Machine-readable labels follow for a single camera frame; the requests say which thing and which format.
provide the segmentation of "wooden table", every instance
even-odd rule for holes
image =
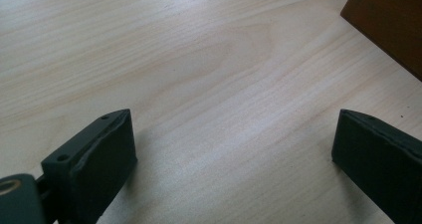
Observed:
[[[345,2],[0,0],[0,176],[130,108],[139,163],[99,223],[391,223],[331,162],[336,120],[421,139],[422,83]]]

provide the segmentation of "black plastic part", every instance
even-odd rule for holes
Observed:
[[[137,162],[130,111],[106,114],[42,161],[59,222],[96,223]]]
[[[422,223],[422,142],[376,117],[342,110],[332,160],[395,223]]]
[[[46,221],[47,223],[54,223],[62,212],[58,194],[50,188],[44,175],[37,179],[37,187],[44,207]]]
[[[33,176],[16,174],[0,179],[0,223],[47,223]]]

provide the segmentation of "dark wooden object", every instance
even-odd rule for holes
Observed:
[[[341,16],[422,81],[422,0],[348,0]]]

